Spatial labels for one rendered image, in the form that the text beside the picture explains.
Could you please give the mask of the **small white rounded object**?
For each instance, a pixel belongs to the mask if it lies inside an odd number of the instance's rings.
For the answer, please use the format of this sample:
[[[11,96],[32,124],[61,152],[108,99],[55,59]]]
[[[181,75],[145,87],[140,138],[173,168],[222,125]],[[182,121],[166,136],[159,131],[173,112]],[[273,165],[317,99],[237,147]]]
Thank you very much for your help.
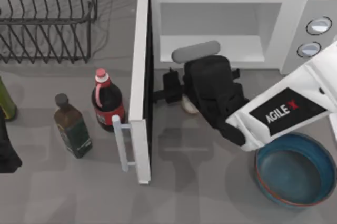
[[[198,114],[199,110],[195,107],[195,105],[190,101],[190,99],[186,95],[182,95],[181,105],[184,111],[188,114]]]

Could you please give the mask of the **white microwave door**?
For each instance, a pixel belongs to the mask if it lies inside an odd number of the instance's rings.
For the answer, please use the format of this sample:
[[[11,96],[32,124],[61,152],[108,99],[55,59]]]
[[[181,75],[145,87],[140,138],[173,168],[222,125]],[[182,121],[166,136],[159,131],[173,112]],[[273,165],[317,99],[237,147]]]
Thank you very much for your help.
[[[143,118],[148,2],[149,0],[137,0],[128,115],[139,184],[149,184],[151,180],[146,120]]]

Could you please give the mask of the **pale grey rounded box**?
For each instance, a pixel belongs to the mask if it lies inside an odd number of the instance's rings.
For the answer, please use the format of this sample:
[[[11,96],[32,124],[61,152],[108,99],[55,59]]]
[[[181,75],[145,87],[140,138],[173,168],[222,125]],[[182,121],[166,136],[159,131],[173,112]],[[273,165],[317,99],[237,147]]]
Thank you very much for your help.
[[[218,41],[198,43],[174,50],[171,54],[173,62],[177,64],[186,63],[206,56],[215,55],[221,50]]]

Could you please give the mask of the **dark bottle with red cap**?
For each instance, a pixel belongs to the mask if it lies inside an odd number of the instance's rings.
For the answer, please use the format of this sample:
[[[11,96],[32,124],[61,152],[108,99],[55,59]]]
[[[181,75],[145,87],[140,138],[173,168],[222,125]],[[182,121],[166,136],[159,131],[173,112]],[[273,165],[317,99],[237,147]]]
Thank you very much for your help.
[[[99,125],[107,132],[114,132],[112,116],[118,115],[121,122],[126,120],[126,111],[120,88],[115,85],[105,69],[95,72],[95,87],[91,95],[92,105]]]

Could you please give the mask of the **brown bottle with green label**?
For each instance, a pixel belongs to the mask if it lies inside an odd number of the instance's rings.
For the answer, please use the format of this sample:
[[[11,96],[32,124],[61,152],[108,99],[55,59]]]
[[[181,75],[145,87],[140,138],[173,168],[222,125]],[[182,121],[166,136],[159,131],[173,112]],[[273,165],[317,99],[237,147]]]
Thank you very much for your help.
[[[55,96],[55,103],[58,109],[54,113],[54,121],[63,142],[68,151],[80,159],[92,148],[92,139],[82,113],[70,104],[64,93]]]

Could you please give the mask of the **small round microwave knob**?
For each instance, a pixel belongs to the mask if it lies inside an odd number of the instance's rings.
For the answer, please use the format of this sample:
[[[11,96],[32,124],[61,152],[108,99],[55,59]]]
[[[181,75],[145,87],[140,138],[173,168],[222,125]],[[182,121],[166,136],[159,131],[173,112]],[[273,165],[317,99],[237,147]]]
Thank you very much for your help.
[[[302,58],[311,58],[317,55],[321,50],[321,45],[318,42],[305,43],[298,47],[297,55]]]

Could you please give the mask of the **pale microwave oven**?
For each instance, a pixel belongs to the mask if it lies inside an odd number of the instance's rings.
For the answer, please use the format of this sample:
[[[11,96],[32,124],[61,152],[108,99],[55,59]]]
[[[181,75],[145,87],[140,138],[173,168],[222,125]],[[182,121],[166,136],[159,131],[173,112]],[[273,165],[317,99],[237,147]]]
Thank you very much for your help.
[[[174,50],[216,40],[233,67],[289,74],[310,59],[297,55],[300,45],[323,50],[337,39],[337,0],[151,0],[151,10],[158,69],[176,67]],[[308,34],[308,22],[324,16],[332,27]]]

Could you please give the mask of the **blue bowl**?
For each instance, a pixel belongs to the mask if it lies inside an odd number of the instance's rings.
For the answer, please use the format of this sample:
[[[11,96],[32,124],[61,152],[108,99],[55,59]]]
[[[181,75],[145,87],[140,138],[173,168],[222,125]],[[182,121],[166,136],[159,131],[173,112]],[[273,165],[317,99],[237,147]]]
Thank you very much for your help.
[[[256,183],[273,202],[308,208],[329,198],[337,188],[337,164],[327,148],[302,134],[285,134],[254,155]]]

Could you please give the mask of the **large round microwave knob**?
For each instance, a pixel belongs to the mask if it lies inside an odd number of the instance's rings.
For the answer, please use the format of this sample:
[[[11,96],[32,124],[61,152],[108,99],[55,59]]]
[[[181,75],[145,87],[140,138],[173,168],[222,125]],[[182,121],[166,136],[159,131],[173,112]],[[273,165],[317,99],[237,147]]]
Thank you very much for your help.
[[[332,20],[326,16],[312,19],[306,25],[306,32],[312,36],[322,35],[332,27]]]

